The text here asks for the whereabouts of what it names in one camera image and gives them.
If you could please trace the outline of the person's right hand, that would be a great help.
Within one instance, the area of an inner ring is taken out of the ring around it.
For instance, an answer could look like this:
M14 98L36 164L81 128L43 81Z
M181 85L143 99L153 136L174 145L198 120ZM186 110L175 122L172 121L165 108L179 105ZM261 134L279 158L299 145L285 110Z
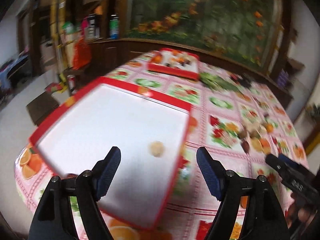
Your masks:
M299 220L303 224L302 231L308 230L309 227L311 227L313 234L319 231L319 207L313 207L309 204L299 207L297 204L298 195L292 192L290 197L293 199L293 203L285 215L287 227L291 229L294 222Z

